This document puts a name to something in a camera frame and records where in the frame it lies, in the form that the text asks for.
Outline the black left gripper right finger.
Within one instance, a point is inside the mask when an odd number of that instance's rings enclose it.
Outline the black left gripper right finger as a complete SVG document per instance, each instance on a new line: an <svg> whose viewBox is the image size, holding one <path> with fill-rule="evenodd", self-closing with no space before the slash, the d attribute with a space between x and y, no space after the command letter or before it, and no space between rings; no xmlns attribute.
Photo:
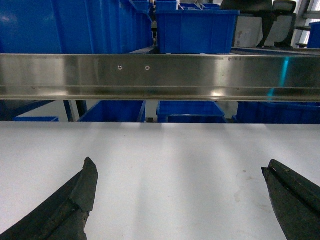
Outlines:
<svg viewBox="0 0 320 240"><path fill-rule="evenodd" d="M261 168L276 219L288 240L320 238L320 187L272 159Z"/></svg>

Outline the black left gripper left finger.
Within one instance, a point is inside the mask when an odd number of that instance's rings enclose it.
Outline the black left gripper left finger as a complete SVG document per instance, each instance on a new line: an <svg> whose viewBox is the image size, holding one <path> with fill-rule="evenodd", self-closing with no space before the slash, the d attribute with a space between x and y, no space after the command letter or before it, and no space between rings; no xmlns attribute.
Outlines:
<svg viewBox="0 0 320 240"><path fill-rule="evenodd" d="M82 170L31 213L0 235L2 240L86 240L98 170L87 157Z"/></svg>

